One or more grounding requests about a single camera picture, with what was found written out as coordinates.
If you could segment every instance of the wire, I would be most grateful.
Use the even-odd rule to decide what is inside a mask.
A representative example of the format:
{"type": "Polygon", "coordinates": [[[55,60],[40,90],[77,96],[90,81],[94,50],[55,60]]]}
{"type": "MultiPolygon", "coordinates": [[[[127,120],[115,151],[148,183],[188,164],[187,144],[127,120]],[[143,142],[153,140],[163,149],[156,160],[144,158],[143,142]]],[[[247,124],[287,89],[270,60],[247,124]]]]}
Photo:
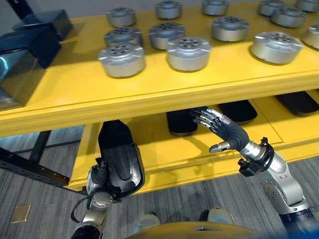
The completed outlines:
{"type": "Polygon", "coordinates": [[[70,216],[71,219],[72,219],[72,221],[74,221],[74,222],[76,222],[76,223],[79,223],[79,222],[80,222],[80,221],[77,220],[77,219],[75,218],[75,216],[74,216],[74,211],[75,211],[75,209],[76,209],[84,200],[89,199],[90,197],[92,197],[94,194],[97,194],[97,193],[101,193],[101,191],[96,191],[96,192],[94,192],[94,193],[91,193],[90,195],[86,196],[85,198],[80,199],[80,200],[74,205],[74,207],[73,207],[73,209],[72,209],[72,212],[71,212],[71,216],[70,216]]]}

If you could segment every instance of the robotic arm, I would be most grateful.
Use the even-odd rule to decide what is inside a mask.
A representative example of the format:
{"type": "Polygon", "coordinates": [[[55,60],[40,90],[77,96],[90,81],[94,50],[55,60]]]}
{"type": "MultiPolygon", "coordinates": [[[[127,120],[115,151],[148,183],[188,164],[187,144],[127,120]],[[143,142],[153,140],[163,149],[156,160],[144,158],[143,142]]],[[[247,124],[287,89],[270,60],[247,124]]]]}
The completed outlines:
{"type": "Polygon", "coordinates": [[[290,174],[286,161],[268,144],[267,138],[263,138],[261,144],[250,141],[243,128],[208,107],[194,108],[191,114],[196,117],[195,123],[224,140],[211,146],[211,153],[228,149],[240,152],[244,159],[238,161],[239,172],[245,177],[257,175],[288,234],[308,233],[318,228],[301,186],[290,174]]]}
{"type": "Polygon", "coordinates": [[[81,199],[71,213],[71,219],[78,223],[71,239],[102,238],[102,230],[106,222],[107,212],[113,202],[113,196],[104,190],[107,178],[106,162],[101,162],[100,166],[95,165],[91,168],[86,185],[88,196],[81,199]],[[80,222],[75,218],[74,210],[86,199],[88,199],[88,211],[80,222]]]}

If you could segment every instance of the robotic hand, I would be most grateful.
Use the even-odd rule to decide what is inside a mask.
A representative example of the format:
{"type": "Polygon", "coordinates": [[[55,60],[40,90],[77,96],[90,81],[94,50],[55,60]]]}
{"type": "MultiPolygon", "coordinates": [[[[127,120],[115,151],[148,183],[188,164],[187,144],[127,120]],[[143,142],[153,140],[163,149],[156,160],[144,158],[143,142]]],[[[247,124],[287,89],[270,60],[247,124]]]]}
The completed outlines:
{"type": "Polygon", "coordinates": [[[210,129],[224,141],[210,147],[211,153],[235,149],[243,156],[238,164],[245,177],[257,175],[266,197],[279,214],[288,234],[308,233],[318,228],[299,183],[289,172],[286,161],[274,152],[267,138],[256,144],[247,132],[227,116],[208,107],[191,111],[193,121],[210,129]]]}

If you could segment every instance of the gray shoe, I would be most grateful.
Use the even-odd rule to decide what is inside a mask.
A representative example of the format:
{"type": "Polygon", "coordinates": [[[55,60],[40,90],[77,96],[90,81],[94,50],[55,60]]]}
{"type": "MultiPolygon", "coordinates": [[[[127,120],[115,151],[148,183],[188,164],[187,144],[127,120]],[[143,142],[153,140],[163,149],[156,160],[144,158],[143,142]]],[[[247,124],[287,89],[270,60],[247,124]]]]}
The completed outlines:
{"type": "Polygon", "coordinates": [[[232,216],[220,207],[209,210],[207,221],[211,223],[234,224],[232,216]]]}
{"type": "Polygon", "coordinates": [[[146,214],[141,216],[138,219],[133,229],[133,233],[134,234],[139,233],[140,231],[143,231],[145,229],[152,228],[158,225],[160,225],[160,220],[157,216],[155,216],[154,214],[146,214]]]}

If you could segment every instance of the silver cylindrical part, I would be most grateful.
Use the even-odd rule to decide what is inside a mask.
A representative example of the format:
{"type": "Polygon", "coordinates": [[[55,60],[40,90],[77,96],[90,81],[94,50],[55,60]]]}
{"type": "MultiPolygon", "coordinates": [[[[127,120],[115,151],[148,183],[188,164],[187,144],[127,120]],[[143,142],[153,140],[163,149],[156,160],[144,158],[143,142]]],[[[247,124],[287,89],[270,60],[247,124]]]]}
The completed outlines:
{"type": "Polygon", "coordinates": [[[150,42],[156,49],[167,49],[167,43],[185,36],[185,27],[175,22],[163,22],[149,30],[150,42]]]}
{"type": "Polygon", "coordinates": [[[302,47],[292,36],[272,31],[258,33],[250,51],[261,60],[275,64],[287,64],[292,62],[302,47]]]}
{"type": "Polygon", "coordinates": [[[145,67],[143,48],[131,43],[116,43],[102,50],[98,59],[111,77],[132,76],[145,67]]]}
{"type": "Polygon", "coordinates": [[[257,12],[264,16],[272,16],[276,9],[285,6],[282,0],[263,0],[259,3],[257,12]]]}
{"type": "Polygon", "coordinates": [[[316,12],[319,10],[318,0],[297,0],[295,7],[302,11],[316,12]]]}
{"type": "Polygon", "coordinates": [[[181,16],[182,4],[177,1],[162,1],[155,5],[155,13],[158,18],[174,19],[181,16]]]}
{"type": "Polygon", "coordinates": [[[240,41],[249,28],[249,22],[237,16],[224,16],[214,20],[212,36],[221,41],[240,41]]]}
{"type": "Polygon", "coordinates": [[[206,15],[224,15],[229,7],[227,0],[204,0],[202,3],[202,12],[206,15]]]}
{"type": "Polygon", "coordinates": [[[319,25],[308,27],[308,30],[301,38],[301,41],[319,50],[319,25]]]}
{"type": "Polygon", "coordinates": [[[307,18],[307,14],[293,7],[283,7],[275,10],[271,20],[280,26],[299,27],[307,18]]]}
{"type": "Polygon", "coordinates": [[[181,37],[167,44],[167,61],[180,71],[196,71],[207,65],[211,46],[199,37],[181,37]]]}
{"type": "Polygon", "coordinates": [[[122,26],[109,31],[104,36],[105,43],[113,46],[119,42],[128,42],[143,46],[142,33],[136,27],[122,26]]]}
{"type": "Polygon", "coordinates": [[[127,7],[116,7],[106,13],[110,25],[115,27],[130,26],[136,21],[135,12],[127,7]]]}

